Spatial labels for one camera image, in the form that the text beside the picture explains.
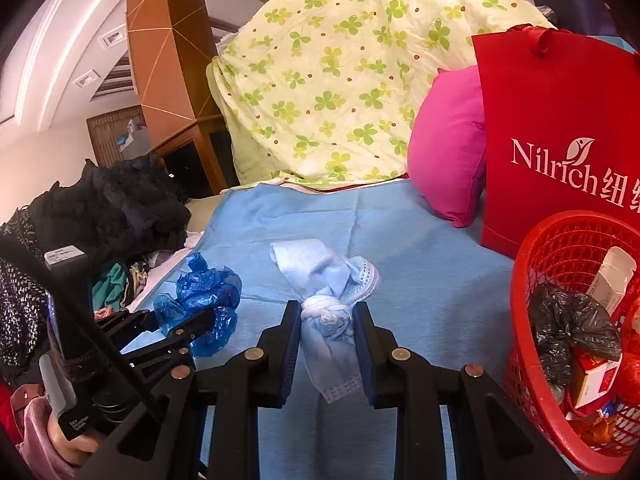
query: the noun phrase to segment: red shopping bag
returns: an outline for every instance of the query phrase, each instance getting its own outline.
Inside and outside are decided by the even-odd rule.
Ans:
[[[486,117],[482,245],[515,257],[547,216],[640,229],[640,63],[601,40],[528,28],[474,36]]]

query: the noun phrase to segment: pink pillow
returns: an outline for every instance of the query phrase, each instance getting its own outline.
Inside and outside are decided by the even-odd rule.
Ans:
[[[438,69],[420,106],[407,169],[433,210],[466,227],[474,221],[486,171],[484,107],[478,66]]]

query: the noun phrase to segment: black patterned fabric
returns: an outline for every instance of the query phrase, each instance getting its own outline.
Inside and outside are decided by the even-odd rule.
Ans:
[[[0,233],[23,244],[44,261],[26,208],[0,226]],[[24,367],[47,335],[45,291],[29,276],[0,258],[0,360],[7,367]]]

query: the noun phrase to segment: ceiling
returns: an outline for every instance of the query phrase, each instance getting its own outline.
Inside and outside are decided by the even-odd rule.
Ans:
[[[205,1],[218,40],[268,0]],[[2,69],[0,149],[53,124],[138,103],[123,65],[125,12],[126,0],[47,0],[40,7]]]

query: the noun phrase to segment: blue sheet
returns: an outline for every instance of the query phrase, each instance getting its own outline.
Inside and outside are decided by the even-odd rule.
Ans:
[[[210,266],[231,267],[242,278],[238,328],[226,348],[198,360],[198,368],[225,363],[280,322],[293,296],[270,260],[270,243],[318,238],[380,270],[382,286],[367,303],[374,322],[392,330],[401,346],[443,367],[480,363],[500,383],[511,346],[513,261],[478,245],[480,229],[480,220],[455,229],[436,218],[407,180],[324,195],[267,185],[231,191],[199,249]],[[180,270],[188,270],[185,263]],[[153,308],[160,292],[175,295],[178,276],[179,270],[140,308]],[[395,410],[376,412],[364,394],[327,405],[300,357],[286,406],[260,410],[258,421],[265,479],[393,478]],[[209,435],[206,431],[204,462]],[[449,443],[447,470],[455,478]]]

